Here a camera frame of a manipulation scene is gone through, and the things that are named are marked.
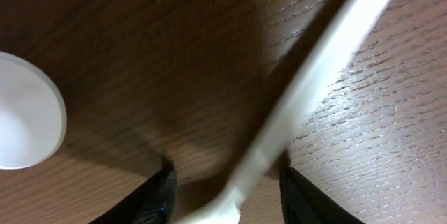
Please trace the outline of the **white spoon handle up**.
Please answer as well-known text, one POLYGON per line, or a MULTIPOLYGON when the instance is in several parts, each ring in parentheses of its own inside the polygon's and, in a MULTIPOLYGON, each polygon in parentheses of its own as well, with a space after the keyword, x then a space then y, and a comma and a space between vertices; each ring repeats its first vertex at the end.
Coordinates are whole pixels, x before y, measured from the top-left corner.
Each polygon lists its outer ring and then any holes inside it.
POLYGON ((331 0, 307 33, 303 62, 257 132, 223 190, 180 223, 238 223, 240 208, 303 124, 328 94, 390 0, 331 0))

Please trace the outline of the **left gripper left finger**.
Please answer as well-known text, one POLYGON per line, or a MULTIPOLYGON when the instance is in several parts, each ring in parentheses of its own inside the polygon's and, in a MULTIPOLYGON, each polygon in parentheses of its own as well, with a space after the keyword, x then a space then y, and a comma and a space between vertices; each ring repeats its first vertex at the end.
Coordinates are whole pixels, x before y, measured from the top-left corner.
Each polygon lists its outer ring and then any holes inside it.
POLYGON ((173 164, 163 167, 91 224, 168 224, 174 212, 177 175, 173 164))

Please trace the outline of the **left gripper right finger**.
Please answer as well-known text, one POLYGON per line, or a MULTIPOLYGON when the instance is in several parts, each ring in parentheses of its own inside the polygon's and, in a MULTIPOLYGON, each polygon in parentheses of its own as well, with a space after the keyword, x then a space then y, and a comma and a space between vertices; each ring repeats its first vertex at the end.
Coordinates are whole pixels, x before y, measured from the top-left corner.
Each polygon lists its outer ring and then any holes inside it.
POLYGON ((279 187, 285 224, 364 224, 293 167, 281 171, 279 187))

